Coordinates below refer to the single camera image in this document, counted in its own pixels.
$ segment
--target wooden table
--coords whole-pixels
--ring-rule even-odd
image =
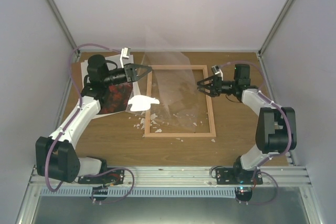
[[[111,56],[111,52],[83,52],[80,61],[94,54]],[[143,52],[133,52],[134,62],[141,63]],[[209,75],[211,66],[228,61],[248,60],[259,64],[254,53],[228,52],[185,52],[192,65],[207,65]],[[80,63],[72,66],[77,84],[81,85]],[[232,79],[234,68],[223,70],[225,79]],[[251,82],[262,83],[258,71],[251,67]],[[72,87],[65,108],[64,119],[78,100]],[[109,165],[119,166],[231,166],[235,159],[246,153],[255,144],[257,115],[242,103],[228,101],[224,95],[212,98],[217,137],[145,138],[143,130],[133,127],[139,117],[128,112],[94,119],[85,129],[77,144],[78,156],[95,156],[107,160]],[[284,157],[275,158],[268,165],[287,165]]]

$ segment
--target wooden frame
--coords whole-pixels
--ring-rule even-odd
[[[151,65],[153,70],[202,70],[204,78],[208,77],[207,65]],[[153,72],[147,75],[147,93],[146,95],[150,97],[152,95],[152,76]],[[215,119],[214,111],[212,108],[211,97],[206,95],[206,106],[209,120],[210,132],[202,133],[153,133],[150,132],[150,122],[151,122],[151,110],[147,110],[145,114],[145,132],[144,137],[215,137]]]

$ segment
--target robotic arm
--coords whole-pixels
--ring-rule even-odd
[[[246,64],[236,64],[233,81],[226,81],[219,66],[212,67],[213,76],[197,83],[198,90],[211,97],[221,94],[233,95],[238,101],[249,106],[258,116],[256,144],[244,155],[237,157],[233,168],[217,168],[218,184],[252,185],[262,184],[262,178],[251,178],[260,166],[272,157],[282,154],[289,143],[286,116],[291,130],[289,150],[296,147],[296,120],[293,108],[280,108],[264,96],[256,86],[251,86],[250,67]]]
[[[84,129],[107,101],[109,86],[136,82],[152,71],[148,66],[133,63],[123,65],[123,58],[129,58],[129,48],[121,51],[122,67],[113,70],[108,69],[109,61],[106,61],[104,56],[93,55],[89,58],[88,75],[84,78],[84,88],[77,105],[58,129],[49,137],[40,137],[36,142],[36,164],[39,175],[45,175],[48,152],[55,139],[58,139],[58,142],[49,157],[49,178],[70,183],[77,177],[96,175],[107,170],[105,160],[93,157],[78,158],[75,149]],[[137,70],[140,68],[145,71],[138,75]]]

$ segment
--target black mounting plate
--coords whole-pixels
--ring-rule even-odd
[[[216,180],[218,185],[254,185],[251,178],[253,176],[253,170],[243,170],[240,174],[240,181],[237,181],[237,178],[234,174],[233,168],[219,167],[215,169],[216,171]],[[256,185],[262,185],[262,178],[255,176]]]
[[[97,185],[122,185],[124,182],[124,170],[115,170],[113,172],[107,173],[100,177],[79,177],[78,183],[87,184],[97,184]]]

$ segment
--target red and black picture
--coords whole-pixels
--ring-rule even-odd
[[[107,101],[101,108],[99,115],[117,113],[125,111],[128,100],[130,99],[133,84],[124,83],[120,85],[111,85]]]

